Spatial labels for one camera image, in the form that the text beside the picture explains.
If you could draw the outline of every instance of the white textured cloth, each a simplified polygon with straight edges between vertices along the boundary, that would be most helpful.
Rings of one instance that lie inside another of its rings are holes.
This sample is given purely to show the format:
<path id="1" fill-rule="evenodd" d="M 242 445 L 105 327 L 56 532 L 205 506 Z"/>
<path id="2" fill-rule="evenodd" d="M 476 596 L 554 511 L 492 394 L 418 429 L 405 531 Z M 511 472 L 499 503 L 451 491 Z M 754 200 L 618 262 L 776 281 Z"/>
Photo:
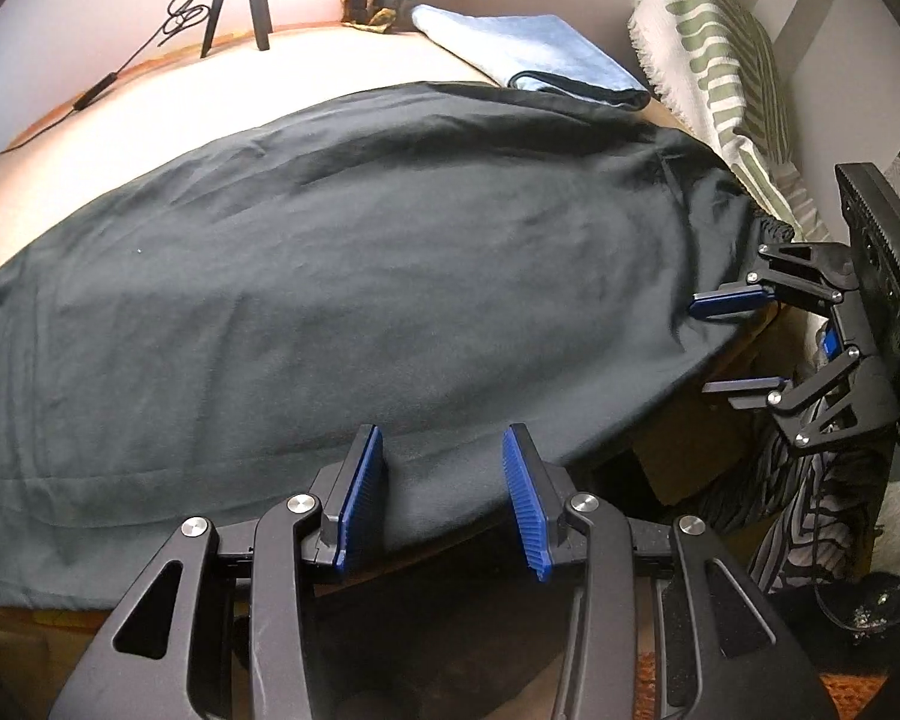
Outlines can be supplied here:
<path id="1" fill-rule="evenodd" d="M 629 21 L 640 64 L 663 103 L 720 154 L 797 240 L 829 234 L 792 161 L 773 47 L 735 0 L 641 0 Z"/>

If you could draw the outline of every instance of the silver screw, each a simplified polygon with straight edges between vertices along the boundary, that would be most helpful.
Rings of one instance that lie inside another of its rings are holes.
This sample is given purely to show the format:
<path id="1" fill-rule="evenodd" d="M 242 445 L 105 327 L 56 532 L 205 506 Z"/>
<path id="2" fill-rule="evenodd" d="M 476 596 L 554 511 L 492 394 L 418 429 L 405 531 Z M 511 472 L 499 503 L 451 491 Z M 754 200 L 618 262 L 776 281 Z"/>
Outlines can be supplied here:
<path id="1" fill-rule="evenodd" d="M 693 514 L 681 517 L 679 526 L 687 536 L 699 536 L 703 531 L 706 531 L 706 523 L 699 517 L 694 517 Z"/>
<path id="2" fill-rule="evenodd" d="M 600 499 L 590 493 L 577 493 L 570 499 L 570 506 L 577 512 L 592 512 L 600 506 Z"/>
<path id="3" fill-rule="evenodd" d="M 317 498 L 307 493 L 300 493 L 287 501 L 287 508 L 294 514 L 307 514 L 314 506 L 317 506 Z"/>
<path id="4" fill-rule="evenodd" d="M 209 527 L 210 523 L 203 517 L 191 517 L 180 526 L 180 533 L 183 533 L 187 538 L 196 538 L 197 536 L 203 536 Z"/>

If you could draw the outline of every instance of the folded blue cloth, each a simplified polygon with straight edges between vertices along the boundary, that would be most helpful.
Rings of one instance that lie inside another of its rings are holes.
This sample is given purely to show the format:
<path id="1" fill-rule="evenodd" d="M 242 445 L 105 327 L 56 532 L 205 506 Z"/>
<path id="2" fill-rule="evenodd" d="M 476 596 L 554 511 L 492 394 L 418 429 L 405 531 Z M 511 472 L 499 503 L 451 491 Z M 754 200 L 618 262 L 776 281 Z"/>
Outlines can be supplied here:
<path id="1" fill-rule="evenodd" d="M 474 17 L 418 5 L 413 23 L 501 86 L 632 111 L 650 102 L 637 79 L 557 16 Z"/>

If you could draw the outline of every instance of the black cable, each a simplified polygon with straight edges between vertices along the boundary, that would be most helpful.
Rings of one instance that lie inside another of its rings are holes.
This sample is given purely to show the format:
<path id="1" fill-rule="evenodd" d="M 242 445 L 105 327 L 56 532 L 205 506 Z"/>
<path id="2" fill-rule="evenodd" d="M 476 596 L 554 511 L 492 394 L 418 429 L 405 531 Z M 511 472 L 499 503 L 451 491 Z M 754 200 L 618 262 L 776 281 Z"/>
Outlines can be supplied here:
<path id="1" fill-rule="evenodd" d="M 73 107 L 71 107 L 69 111 L 67 111 L 55 122 L 51 122 L 50 124 L 47 124 L 46 127 L 38 129 L 23 143 L 17 143 L 16 146 L 10 146 L 9 148 L 5 148 L 3 151 L 0 151 L 0 156 L 3 154 L 8 154 L 10 153 L 10 151 L 17 151 L 18 148 L 24 148 L 27 143 L 34 141 L 36 138 L 39 138 L 41 135 L 43 135 L 43 133 L 49 132 L 58 124 L 62 124 L 64 121 L 66 121 L 66 119 L 69 119 L 72 114 L 77 113 L 77 111 L 82 111 L 84 108 L 87 108 L 91 103 L 93 103 L 94 100 L 96 100 L 96 98 L 98 98 L 99 95 L 101 95 L 101 93 L 103 93 L 103 90 L 106 90 L 107 87 L 109 87 L 117 80 L 118 76 L 120 76 L 120 73 L 125 71 L 127 67 L 130 66 L 130 62 L 135 60 L 147 46 L 151 45 L 151 43 L 156 40 L 159 35 L 164 35 L 164 38 L 156 44 L 157 47 L 163 46 L 165 42 L 170 40 L 170 38 L 178 36 L 178 34 L 180 34 L 180 32 L 183 32 L 183 30 L 192 28 L 192 26 L 197 26 L 200 23 L 205 22 L 210 15 L 210 8 L 207 5 L 194 5 L 194 0 L 186 0 L 179 7 L 173 7 L 173 4 L 176 1 L 177 0 L 170 0 L 170 2 L 168 2 L 167 18 L 165 18 L 164 22 L 159 25 L 159 27 L 156 29 L 156 32 L 149 36 L 149 38 L 146 39 L 146 42 L 144 42 L 144 44 L 141 45 L 139 49 L 135 50 L 135 52 L 130 55 L 130 59 L 125 61 L 124 64 L 122 64 L 116 71 L 108 73 L 106 76 L 103 76 L 102 79 L 97 81 L 97 83 L 95 83 L 92 87 L 90 87 L 90 89 L 88 89 L 79 97 L 79 99 L 73 104 Z"/>
<path id="2" fill-rule="evenodd" d="M 817 547 L 820 544 L 820 504 L 821 498 L 823 498 L 823 456 L 821 456 L 821 476 L 818 481 L 817 492 L 814 494 L 814 514 L 813 514 L 813 541 L 810 548 L 810 563 L 813 566 L 811 569 L 813 572 L 813 576 L 811 577 L 811 584 L 813 584 L 813 594 L 817 599 L 817 606 L 820 608 L 823 616 L 826 617 L 831 623 L 833 623 L 838 628 L 850 632 L 851 634 L 882 634 L 888 628 L 892 628 L 893 626 L 900 625 L 900 617 L 895 620 L 885 620 L 882 623 L 876 623 L 874 625 L 863 627 L 857 625 L 851 625 L 850 623 L 845 623 L 837 617 L 830 608 L 823 602 L 823 596 L 821 596 L 820 585 L 821 585 L 821 577 L 818 574 L 818 566 L 817 562 Z"/>

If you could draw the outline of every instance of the black cloth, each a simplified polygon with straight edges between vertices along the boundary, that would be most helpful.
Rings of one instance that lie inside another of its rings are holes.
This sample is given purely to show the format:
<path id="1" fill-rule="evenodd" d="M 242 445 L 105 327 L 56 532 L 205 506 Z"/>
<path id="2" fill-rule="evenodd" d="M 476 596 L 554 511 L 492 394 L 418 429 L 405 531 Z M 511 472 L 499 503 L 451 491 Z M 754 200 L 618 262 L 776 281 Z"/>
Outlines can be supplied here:
<path id="1" fill-rule="evenodd" d="M 0 604 L 111 607 L 362 422 L 389 549 L 473 521 L 506 425 L 564 464 L 619 435 L 732 337 L 692 293 L 788 234 L 702 143 L 556 95 L 410 84 L 207 143 L 0 268 Z"/>

